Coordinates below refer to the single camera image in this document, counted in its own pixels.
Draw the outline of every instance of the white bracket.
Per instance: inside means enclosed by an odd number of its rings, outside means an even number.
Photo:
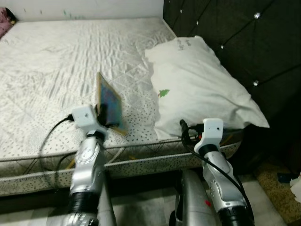
[[[73,109],[72,116],[76,126],[80,128],[85,135],[98,131],[104,134],[104,140],[107,139],[107,128],[99,124],[96,112],[92,105],[81,106]]]
[[[194,146],[194,151],[198,153],[202,146],[213,144],[220,149],[222,140],[223,121],[221,119],[204,119],[204,132],[201,140]]]

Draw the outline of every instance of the bed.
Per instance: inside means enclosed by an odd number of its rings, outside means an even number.
[[[75,106],[95,104],[95,76],[101,71],[123,99],[128,134],[110,130],[105,142],[113,178],[194,168],[201,162],[186,153],[180,139],[158,140],[157,113],[144,50],[175,37],[160,18],[19,22],[0,40],[0,195],[68,187],[65,169],[83,139],[70,123],[49,130]],[[231,157],[242,134],[223,151]]]
[[[153,131],[156,106],[144,50],[176,36],[203,37],[269,121],[271,129],[248,126],[222,147],[238,172],[254,169],[300,134],[298,2],[166,0],[163,18],[17,23],[0,40],[1,196],[70,185],[72,169],[65,168],[72,155],[61,164],[57,187],[53,170],[77,150],[80,131],[66,123],[53,133],[43,152],[47,171],[37,150],[74,106],[95,103],[97,71],[125,100],[129,125],[128,136],[110,132],[105,144],[111,177],[199,167],[179,139],[157,140]]]

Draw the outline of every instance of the black cable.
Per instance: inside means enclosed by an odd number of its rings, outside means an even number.
[[[45,144],[46,144],[46,141],[49,139],[51,133],[52,133],[52,132],[53,132],[53,131],[61,124],[61,123],[63,123],[64,121],[74,121],[74,119],[73,119],[72,115],[69,114],[66,118],[60,120],[60,121],[59,121],[59,122],[58,122],[58,123],[57,123],[50,131],[49,131],[49,133],[48,133],[47,136],[45,137],[45,139],[44,139],[44,141],[43,141],[43,143],[42,143],[42,145],[41,145],[41,147],[40,147],[40,149],[39,149],[39,160],[40,160],[40,166],[41,166],[41,168],[42,168],[43,176],[44,176],[45,180],[47,181],[49,187],[51,187],[51,188],[53,188],[53,189],[55,189],[55,187],[52,186],[50,179],[48,178],[48,176],[47,176],[47,175],[45,174],[45,172],[44,172],[44,170],[47,170],[47,168],[44,166],[44,163],[43,163],[43,160],[42,160],[42,158],[43,158],[43,157],[42,157],[42,151],[43,151],[43,148],[44,148],[44,146],[45,146]]]
[[[68,153],[68,154],[65,154],[61,159],[60,161],[58,161],[57,165],[56,165],[56,168],[55,168],[55,188],[58,190],[59,189],[59,185],[58,185],[58,171],[60,169],[60,166],[63,162],[64,159],[66,159],[67,157],[71,156],[71,155],[74,155],[75,153],[72,152],[72,153]]]
[[[241,188],[243,188],[244,193],[246,193],[246,191],[245,191],[245,189],[244,189],[244,187],[243,187],[243,184],[241,183],[241,180],[239,179],[239,177],[238,177],[237,175],[234,175],[234,177],[235,177],[235,179],[237,180],[239,186],[240,186]]]
[[[194,150],[191,150],[190,148],[188,148],[188,146],[185,144],[184,141],[184,136],[185,134],[188,132],[188,130],[190,129],[190,127],[188,127],[185,131],[183,131],[182,136],[181,136],[181,142],[183,144],[183,146],[186,148],[186,150],[188,150],[190,153],[192,153],[194,156],[200,158],[201,160],[203,160],[204,162],[206,162],[207,164],[211,165],[212,167],[214,167],[217,171],[219,171],[221,174],[223,174],[223,176],[225,176],[242,194],[242,196],[244,197],[246,204],[248,206],[248,211],[250,213],[250,216],[252,218],[252,220],[254,220],[254,214],[252,211],[252,207],[250,204],[250,201],[245,193],[244,187],[240,185],[238,185],[235,180],[233,180],[227,173],[225,173],[222,169],[220,169],[218,166],[216,166],[215,164],[213,164],[212,162],[210,162],[208,159],[204,158],[203,156],[201,156],[200,154],[196,153]]]

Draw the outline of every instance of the quilted mattress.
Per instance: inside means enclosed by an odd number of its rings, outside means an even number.
[[[95,104],[98,71],[122,97],[128,127],[126,136],[110,130],[104,144],[108,159],[121,153],[106,165],[113,177],[199,166],[179,139],[160,141],[153,129],[158,96],[144,50],[174,37],[160,18],[17,23],[0,39],[0,195],[54,187],[58,161],[83,135],[70,123],[54,131],[42,154],[47,172],[39,147],[73,107]],[[239,141],[224,150],[233,154]],[[60,187],[70,185],[72,158],[62,162]]]

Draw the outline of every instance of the pink cloth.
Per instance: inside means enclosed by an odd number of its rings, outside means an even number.
[[[5,8],[0,8],[0,38],[12,27]]]

